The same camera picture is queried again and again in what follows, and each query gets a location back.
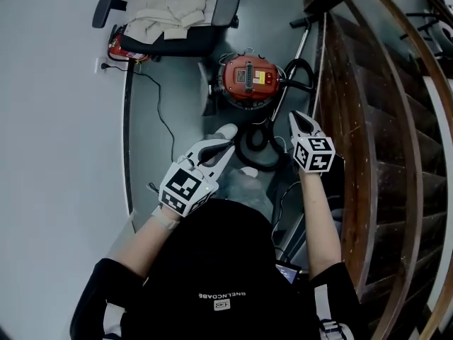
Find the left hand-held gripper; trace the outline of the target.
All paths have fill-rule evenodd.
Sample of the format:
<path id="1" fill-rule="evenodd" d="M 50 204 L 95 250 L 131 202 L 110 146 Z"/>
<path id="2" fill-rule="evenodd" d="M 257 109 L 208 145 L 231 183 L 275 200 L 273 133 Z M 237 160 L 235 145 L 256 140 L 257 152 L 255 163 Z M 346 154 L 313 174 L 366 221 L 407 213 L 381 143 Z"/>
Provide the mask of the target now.
<path id="1" fill-rule="evenodd" d="M 159 187 L 159 202 L 165 209 L 187 217 L 219 188 L 218 178 L 235 152 L 226 139 L 196 142 L 185 154 L 188 159 L 173 162 Z"/>

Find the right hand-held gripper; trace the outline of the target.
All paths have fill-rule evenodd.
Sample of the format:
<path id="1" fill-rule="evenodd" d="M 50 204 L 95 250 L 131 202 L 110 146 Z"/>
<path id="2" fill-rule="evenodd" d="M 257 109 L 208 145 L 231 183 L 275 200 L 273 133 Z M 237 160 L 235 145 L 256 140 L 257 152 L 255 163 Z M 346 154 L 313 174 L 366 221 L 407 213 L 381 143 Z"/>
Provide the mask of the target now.
<path id="1" fill-rule="evenodd" d="M 292 110 L 288 115 L 294 147 L 293 159 L 305 173 L 329 172 L 336 155 L 333 140 L 308 115 Z"/>

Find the red vacuum cleaner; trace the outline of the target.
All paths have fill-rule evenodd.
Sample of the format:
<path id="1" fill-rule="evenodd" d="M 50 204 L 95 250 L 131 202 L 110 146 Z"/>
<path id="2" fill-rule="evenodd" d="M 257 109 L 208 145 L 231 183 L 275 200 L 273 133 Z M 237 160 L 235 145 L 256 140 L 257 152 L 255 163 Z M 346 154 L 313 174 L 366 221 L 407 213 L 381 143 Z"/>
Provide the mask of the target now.
<path id="1" fill-rule="evenodd" d="M 253 49 L 242 54 L 227 52 L 207 81 L 207 100 L 223 98 L 236 108 L 258 110 L 273 103 L 286 78 L 283 69 Z"/>

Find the person's left forearm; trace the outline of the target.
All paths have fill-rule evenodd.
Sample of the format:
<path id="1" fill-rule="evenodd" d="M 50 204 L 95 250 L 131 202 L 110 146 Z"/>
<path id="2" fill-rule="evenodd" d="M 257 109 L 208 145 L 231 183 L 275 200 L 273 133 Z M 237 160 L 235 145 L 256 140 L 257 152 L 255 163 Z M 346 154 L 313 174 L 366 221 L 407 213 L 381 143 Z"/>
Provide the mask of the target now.
<path id="1" fill-rule="evenodd" d="M 168 208 L 162 208 L 162 211 L 171 219 L 178 221 L 181 219 L 180 215 Z M 168 231 L 150 217 L 133 238 L 114 255 L 113 259 L 140 278 L 146 278 L 171 233 L 172 231 Z"/>

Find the person's right forearm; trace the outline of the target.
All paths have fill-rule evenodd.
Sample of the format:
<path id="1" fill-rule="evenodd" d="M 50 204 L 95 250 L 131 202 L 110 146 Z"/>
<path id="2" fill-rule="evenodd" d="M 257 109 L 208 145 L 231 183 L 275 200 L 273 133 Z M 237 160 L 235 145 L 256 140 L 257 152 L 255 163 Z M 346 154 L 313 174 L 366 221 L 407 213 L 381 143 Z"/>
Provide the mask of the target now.
<path id="1" fill-rule="evenodd" d="M 299 170 L 310 279 L 341 262 L 341 245 L 321 177 Z"/>

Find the metal vacuum wand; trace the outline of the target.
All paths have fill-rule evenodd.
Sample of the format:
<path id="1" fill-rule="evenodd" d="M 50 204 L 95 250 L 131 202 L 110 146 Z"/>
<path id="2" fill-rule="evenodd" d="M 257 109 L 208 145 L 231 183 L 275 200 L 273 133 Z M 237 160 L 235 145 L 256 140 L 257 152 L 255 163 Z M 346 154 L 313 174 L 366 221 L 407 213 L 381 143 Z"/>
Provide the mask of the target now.
<path id="1" fill-rule="evenodd" d="M 313 70 L 310 66 L 310 64 L 305 60 L 302 59 L 302 51 L 304 49 L 306 39 L 309 36 L 309 32 L 311 30 L 311 24 L 312 24 L 312 19 L 311 18 L 300 18 L 294 21 L 291 21 L 290 23 L 291 28 L 301 28 L 304 27 L 305 31 L 304 34 L 302 35 L 302 39 L 300 41 L 299 47 L 297 49 L 296 55 L 292 61 L 290 61 L 287 65 L 287 67 L 284 70 L 284 73 L 286 74 L 285 81 L 291 81 L 296 70 L 298 68 L 302 68 L 308 77 L 308 84 L 303 84 L 301 82 L 296 81 L 296 85 L 293 85 L 293 88 L 297 88 L 301 91 L 305 91 L 308 93 L 311 93 L 314 90 L 314 73 Z"/>

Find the person's white left shoe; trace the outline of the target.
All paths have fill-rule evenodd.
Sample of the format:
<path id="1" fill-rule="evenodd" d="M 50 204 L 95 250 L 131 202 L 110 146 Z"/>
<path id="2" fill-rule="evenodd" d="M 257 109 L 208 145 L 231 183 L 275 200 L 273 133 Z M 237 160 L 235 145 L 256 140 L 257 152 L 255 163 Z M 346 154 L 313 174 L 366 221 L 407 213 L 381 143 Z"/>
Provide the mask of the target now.
<path id="1" fill-rule="evenodd" d="M 238 132 L 238 127 L 233 123 L 227 123 L 217 129 L 212 134 L 207 134 L 203 137 L 202 142 L 208 146 L 215 145 L 230 145 Z"/>

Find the person's grey trouser leg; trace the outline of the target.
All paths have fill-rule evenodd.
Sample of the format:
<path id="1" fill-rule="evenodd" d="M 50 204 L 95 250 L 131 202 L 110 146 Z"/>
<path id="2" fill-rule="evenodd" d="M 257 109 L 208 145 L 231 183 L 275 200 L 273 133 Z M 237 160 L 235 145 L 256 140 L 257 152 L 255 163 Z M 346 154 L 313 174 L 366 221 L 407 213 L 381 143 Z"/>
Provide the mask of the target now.
<path id="1" fill-rule="evenodd" d="M 268 222 L 272 220 L 273 204 L 257 178 L 245 175 L 240 169 L 231 169 L 222 174 L 218 183 L 216 198 L 240 203 L 260 212 Z"/>

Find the beige wristband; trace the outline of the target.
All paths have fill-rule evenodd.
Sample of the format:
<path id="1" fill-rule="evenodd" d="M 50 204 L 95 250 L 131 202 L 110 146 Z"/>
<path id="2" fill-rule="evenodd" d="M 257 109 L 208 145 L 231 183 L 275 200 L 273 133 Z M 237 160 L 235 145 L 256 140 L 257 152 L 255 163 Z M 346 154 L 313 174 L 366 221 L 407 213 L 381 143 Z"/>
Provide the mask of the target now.
<path id="1" fill-rule="evenodd" d="M 179 224 L 178 220 L 171 219 L 165 215 L 161 206 L 157 206 L 151 214 L 154 221 L 163 225 L 168 231 L 173 231 Z"/>

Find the brown wooden staircase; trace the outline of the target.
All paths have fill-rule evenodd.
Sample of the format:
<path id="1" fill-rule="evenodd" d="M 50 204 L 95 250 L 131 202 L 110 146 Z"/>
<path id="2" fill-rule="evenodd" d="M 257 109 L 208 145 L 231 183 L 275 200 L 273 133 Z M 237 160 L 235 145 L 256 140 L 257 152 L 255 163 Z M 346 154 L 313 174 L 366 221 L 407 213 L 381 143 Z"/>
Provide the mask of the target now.
<path id="1" fill-rule="evenodd" d="M 343 262 L 370 339 L 453 340 L 453 60 L 395 0 L 304 10 L 321 19 L 316 117 L 344 161 Z"/>

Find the black office chair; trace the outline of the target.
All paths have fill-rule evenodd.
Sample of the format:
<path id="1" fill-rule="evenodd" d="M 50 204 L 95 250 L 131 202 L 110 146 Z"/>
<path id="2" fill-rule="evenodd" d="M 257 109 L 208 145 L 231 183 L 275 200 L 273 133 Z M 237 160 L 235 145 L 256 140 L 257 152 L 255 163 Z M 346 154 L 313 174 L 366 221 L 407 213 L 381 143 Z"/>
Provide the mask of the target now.
<path id="1" fill-rule="evenodd" d="M 129 0 L 99 0 L 93 15 L 93 28 L 105 27 L 110 12 L 127 10 Z M 239 19 L 237 11 L 240 0 L 217 0 L 211 25 L 194 27 L 188 31 L 186 39 L 164 40 L 159 38 L 154 44 L 144 44 L 145 54 L 151 60 L 159 61 L 162 57 L 206 57 L 210 55 L 221 34 L 228 28 L 237 28 Z"/>

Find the black device with screen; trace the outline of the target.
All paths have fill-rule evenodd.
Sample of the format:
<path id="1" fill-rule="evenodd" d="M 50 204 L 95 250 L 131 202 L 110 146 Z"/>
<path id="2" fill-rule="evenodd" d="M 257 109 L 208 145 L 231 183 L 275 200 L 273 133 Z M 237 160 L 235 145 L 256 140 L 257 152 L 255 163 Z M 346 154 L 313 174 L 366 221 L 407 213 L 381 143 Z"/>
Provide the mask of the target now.
<path id="1" fill-rule="evenodd" d="M 284 261 L 277 261 L 275 266 L 290 284 L 294 285 L 300 280 L 302 274 L 300 267 Z"/>

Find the red fire extinguisher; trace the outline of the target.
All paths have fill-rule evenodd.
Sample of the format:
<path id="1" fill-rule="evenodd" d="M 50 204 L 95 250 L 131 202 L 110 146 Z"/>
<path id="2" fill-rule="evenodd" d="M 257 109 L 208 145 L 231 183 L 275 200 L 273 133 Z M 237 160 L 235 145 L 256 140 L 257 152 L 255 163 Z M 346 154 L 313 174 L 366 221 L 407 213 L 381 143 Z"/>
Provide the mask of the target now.
<path id="1" fill-rule="evenodd" d="M 152 58 L 145 54 L 144 44 L 125 35 L 125 25 L 114 25 L 108 40 L 108 59 L 115 62 L 132 61 L 135 64 L 146 62 Z"/>

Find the beige jacket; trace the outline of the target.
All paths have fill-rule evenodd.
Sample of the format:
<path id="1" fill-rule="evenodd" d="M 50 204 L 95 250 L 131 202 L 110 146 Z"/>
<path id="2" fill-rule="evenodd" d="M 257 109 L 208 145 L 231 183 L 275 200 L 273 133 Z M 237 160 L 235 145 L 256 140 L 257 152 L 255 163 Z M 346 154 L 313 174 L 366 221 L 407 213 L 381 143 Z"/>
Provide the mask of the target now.
<path id="1" fill-rule="evenodd" d="M 144 44 L 179 40 L 194 27 L 210 26 L 217 0 L 129 0 L 124 34 Z"/>

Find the black thin-legged chair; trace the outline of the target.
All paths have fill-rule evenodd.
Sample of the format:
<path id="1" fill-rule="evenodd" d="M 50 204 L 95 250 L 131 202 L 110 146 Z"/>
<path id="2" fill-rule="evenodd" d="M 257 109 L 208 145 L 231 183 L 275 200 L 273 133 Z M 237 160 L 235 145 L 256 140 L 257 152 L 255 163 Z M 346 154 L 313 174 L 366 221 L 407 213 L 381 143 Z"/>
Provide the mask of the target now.
<path id="1" fill-rule="evenodd" d="M 453 27 L 426 0 L 404 0 L 401 8 L 436 58 L 453 60 Z"/>

